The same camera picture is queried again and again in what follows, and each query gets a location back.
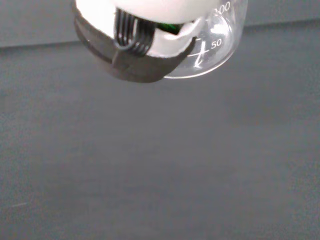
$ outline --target green object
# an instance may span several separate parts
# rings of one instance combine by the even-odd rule
[[[182,24],[180,24],[180,25],[166,24],[166,23],[159,23],[158,24],[159,29],[166,31],[168,33],[174,34],[174,35],[177,35],[180,32],[180,29],[182,26],[183,26]]]

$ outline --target black coil spring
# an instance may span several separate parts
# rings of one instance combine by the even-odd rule
[[[147,54],[154,40],[157,24],[138,18],[121,9],[116,10],[114,44],[137,57]]]

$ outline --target glass beaker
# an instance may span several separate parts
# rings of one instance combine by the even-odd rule
[[[167,79],[195,78],[217,69],[237,49],[244,29],[248,0],[218,0],[207,14],[193,51]]]

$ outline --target printed number 50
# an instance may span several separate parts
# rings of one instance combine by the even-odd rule
[[[219,47],[222,44],[222,39],[219,38],[217,41],[212,42],[212,47],[211,49],[215,49],[216,47]]]

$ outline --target white plastic part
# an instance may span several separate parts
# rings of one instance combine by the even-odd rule
[[[116,7],[111,0],[76,0],[76,7],[94,28],[114,38]],[[156,29],[147,55],[156,58],[172,58],[185,51],[192,38],[199,34],[205,24],[205,18],[202,16],[197,16],[194,20],[184,24],[178,35]]]
[[[204,16],[221,0],[111,0],[114,6],[157,23],[183,24]]]

